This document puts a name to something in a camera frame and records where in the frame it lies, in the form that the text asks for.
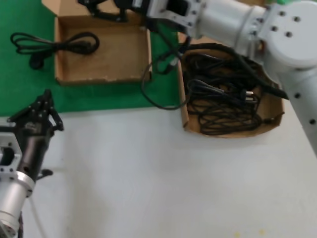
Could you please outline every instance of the cardboard box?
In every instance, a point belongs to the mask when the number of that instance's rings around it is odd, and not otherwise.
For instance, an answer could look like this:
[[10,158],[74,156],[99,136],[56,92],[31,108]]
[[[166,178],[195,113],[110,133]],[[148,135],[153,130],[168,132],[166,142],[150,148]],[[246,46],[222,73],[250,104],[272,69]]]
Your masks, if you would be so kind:
[[[179,34],[180,42],[184,42],[185,38],[186,36],[184,36],[183,34]],[[201,38],[201,39],[192,41],[192,44],[200,44],[200,43],[219,43],[219,42],[210,38]],[[185,96],[185,88],[184,88],[181,66],[179,67],[179,86],[180,86],[180,97],[183,102],[186,96]],[[187,107],[183,107],[181,110],[182,110],[182,122],[183,122],[184,129],[188,132],[201,134],[200,125],[198,123],[197,116],[188,114]],[[233,133],[233,134],[223,135],[219,137],[222,137],[222,138],[252,137],[252,136],[256,136],[256,135],[268,132],[270,130],[273,130],[274,128],[278,127],[281,124],[283,115],[285,114],[283,100],[281,98],[278,98],[269,94],[264,94],[258,109],[258,114],[262,119],[272,119],[272,122],[270,124],[262,124],[258,129],[254,131]]]
[[[142,29],[141,17],[128,12],[128,23],[93,18],[76,0],[42,0],[56,14],[55,41],[90,31],[100,39],[99,49],[84,56],[67,51],[55,54],[55,77],[61,85],[139,81],[151,60],[150,33]],[[112,1],[102,11],[118,12]]]

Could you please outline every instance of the robotic arm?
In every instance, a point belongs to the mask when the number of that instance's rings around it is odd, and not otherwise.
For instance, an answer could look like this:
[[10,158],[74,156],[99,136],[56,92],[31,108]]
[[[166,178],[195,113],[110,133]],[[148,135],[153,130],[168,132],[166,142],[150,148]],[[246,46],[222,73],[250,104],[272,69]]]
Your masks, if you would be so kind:
[[[103,1],[78,0],[96,8]],[[266,8],[236,0],[114,0],[114,3],[121,14],[129,9],[147,19],[169,22],[190,37],[213,38],[259,63],[272,81],[282,85],[317,155],[316,2],[304,0]]]
[[50,139],[56,130],[64,130],[50,90],[7,122],[8,126],[0,126],[0,238],[16,235],[24,201],[41,178]]

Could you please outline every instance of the green mat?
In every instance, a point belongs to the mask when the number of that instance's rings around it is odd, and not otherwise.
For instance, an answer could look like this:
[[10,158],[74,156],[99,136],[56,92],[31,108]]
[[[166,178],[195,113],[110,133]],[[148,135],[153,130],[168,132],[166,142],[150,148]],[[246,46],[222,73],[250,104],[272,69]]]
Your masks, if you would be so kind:
[[[9,38],[13,32],[26,32],[53,40],[54,15],[41,0],[4,0],[0,6],[0,116],[9,116],[35,100],[44,89],[53,92],[58,112],[148,107],[139,83],[61,87],[54,80],[53,58],[41,71],[32,70],[29,57],[18,55]],[[164,30],[177,44],[176,33]],[[167,50],[155,34],[151,35],[153,56]],[[153,75],[146,87],[148,95],[162,105],[179,103],[177,72]]]

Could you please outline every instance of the white table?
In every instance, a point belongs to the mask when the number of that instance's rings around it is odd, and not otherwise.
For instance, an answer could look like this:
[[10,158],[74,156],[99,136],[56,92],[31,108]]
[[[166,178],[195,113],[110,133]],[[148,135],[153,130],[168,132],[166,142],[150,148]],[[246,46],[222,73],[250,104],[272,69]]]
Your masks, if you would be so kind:
[[180,112],[63,114],[25,238],[316,238],[317,160],[286,104],[255,138],[184,132]]

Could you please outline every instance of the black wire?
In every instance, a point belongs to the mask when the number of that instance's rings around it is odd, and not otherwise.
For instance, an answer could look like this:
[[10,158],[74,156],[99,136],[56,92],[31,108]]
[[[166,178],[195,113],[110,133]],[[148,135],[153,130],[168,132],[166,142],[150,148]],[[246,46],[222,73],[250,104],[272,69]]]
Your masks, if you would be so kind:
[[23,217],[22,212],[19,217],[19,230],[18,230],[18,238],[23,238]]
[[[220,48],[217,51],[228,52]],[[194,79],[184,76],[186,90],[192,91],[188,112],[197,116],[202,134],[226,135],[252,131],[262,125],[263,120],[257,114],[261,97],[248,92],[259,84],[236,58],[193,52],[183,60],[195,75]],[[256,72],[258,66],[254,62],[248,60],[246,64]]]
[[232,48],[217,43],[203,43],[191,45],[188,48],[188,51],[191,50],[215,50],[229,54],[236,60],[236,63],[240,65],[241,69],[244,70],[251,79],[253,79],[259,86],[262,87],[264,92],[272,94],[279,98],[288,99],[286,93],[283,90],[273,88],[268,83],[261,80],[258,77],[258,74],[252,68],[250,68],[246,60],[241,55],[237,54]]
[[153,60],[144,70],[143,75],[141,77],[141,93],[142,95],[148,100],[148,102],[150,102],[153,106],[162,109],[162,110],[166,110],[166,111],[175,111],[178,110],[184,106],[186,106],[188,104],[188,102],[190,101],[190,96],[191,96],[191,90],[189,89],[186,95],[186,99],[178,106],[176,107],[164,107],[156,102],[154,102],[145,92],[145,81],[146,81],[146,75],[149,73],[152,65],[156,65],[159,62],[162,61],[162,59],[165,59],[166,57],[168,57],[169,55],[175,55],[175,57],[177,59],[180,60],[180,62],[182,62],[182,55],[179,52],[179,49],[174,47],[173,44],[169,41],[169,39],[160,31],[160,29],[157,29],[158,34],[160,35],[160,37],[163,39],[163,41],[167,44],[167,46],[170,48],[169,52],[162,54],[161,56],[157,57],[155,60]]
[[[80,40],[90,37],[95,41]],[[52,42],[27,33],[16,32],[10,37],[11,42],[17,47],[16,52],[22,55],[32,55],[38,52],[70,51],[81,55],[89,55],[95,52],[99,45],[99,38],[91,32],[81,32],[63,42]]]

